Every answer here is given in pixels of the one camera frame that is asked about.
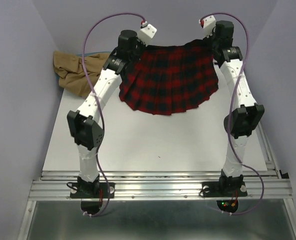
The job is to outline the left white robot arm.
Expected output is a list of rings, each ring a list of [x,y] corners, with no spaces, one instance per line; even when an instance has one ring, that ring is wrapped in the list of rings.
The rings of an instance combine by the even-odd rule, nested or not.
[[[73,198],[99,198],[109,187],[99,182],[97,153],[104,137],[101,113],[114,91],[122,83],[122,76],[138,61],[151,43],[156,29],[152,25],[139,31],[123,30],[118,45],[104,63],[99,79],[86,100],[76,111],[69,111],[69,131],[77,145],[80,173],[76,183],[69,182]]]

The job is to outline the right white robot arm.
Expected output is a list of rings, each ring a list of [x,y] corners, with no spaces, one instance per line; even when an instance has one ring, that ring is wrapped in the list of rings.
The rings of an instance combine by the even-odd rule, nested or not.
[[[243,181],[243,158],[248,139],[260,122],[265,108],[253,97],[245,73],[241,50],[233,46],[234,25],[230,21],[208,16],[200,21],[204,40],[212,48],[214,60],[223,74],[231,94],[224,128],[228,135],[226,160],[218,181],[202,183],[200,195],[206,198],[247,196]]]

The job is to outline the red plaid skirt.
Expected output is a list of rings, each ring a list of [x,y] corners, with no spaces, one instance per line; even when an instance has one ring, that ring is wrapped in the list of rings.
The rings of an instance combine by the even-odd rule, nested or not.
[[[170,116],[196,109],[218,89],[212,50],[204,40],[149,45],[122,78],[119,99],[132,110]]]

